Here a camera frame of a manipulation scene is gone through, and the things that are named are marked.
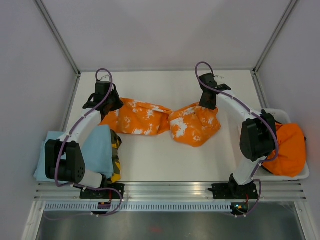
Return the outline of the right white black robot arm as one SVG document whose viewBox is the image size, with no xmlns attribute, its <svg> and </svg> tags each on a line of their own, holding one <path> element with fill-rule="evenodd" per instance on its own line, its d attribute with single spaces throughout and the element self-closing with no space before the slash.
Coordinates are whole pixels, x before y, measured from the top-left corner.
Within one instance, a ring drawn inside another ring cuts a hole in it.
<svg viewBox="0 0 320 240">
<path fill-rule="evenodd" d="M 228 193 L 240 198 L 250 191 L 253 177 L 278 145 L 276 121 L 265 111 L 258 112 L 239 100 L 226 84 L 218 84 L 213 73 L 198 76 L 202 96 L 199 105 L 225 110 L 241 127 L 239 147 L 243 155 L 228 182 Z"/>
</svg>

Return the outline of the orange white tie-dye trousers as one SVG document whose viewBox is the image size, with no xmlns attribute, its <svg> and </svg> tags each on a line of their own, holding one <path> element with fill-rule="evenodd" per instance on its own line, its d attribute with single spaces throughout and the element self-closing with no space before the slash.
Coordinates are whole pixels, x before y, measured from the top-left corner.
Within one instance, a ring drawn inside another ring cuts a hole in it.
<svg viewBox="0 0 320 240">
<path fill-rule="evenodd" d="M 201 147 L 221 129 L 219 110 L 207 109 L 199 102 L 174 111 L 130 98 L 121 100 L 124 106 L 108 113 L 100 123 L 116 133 L 157 136 L 170 132 L 177 143 Z"/>
</svg>

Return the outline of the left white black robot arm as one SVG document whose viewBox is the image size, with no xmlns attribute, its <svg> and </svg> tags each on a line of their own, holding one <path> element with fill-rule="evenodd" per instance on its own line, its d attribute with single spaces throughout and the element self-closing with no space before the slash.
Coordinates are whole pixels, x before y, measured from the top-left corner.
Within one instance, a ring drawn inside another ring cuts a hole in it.
<svg viewBox="0 0 320 240">
<path fill-rule="evenodd" d="M 88 188 L 97 198 L 105 198 L 108 185 L 120 177 L 118 149 L 122 140 L 101 122 L 123 105 L 114 83 L 97 81 L 74 126 L 45 143 L 46 178 L 54 180 L 58 187 L 70 184 Z"/>
</svg>

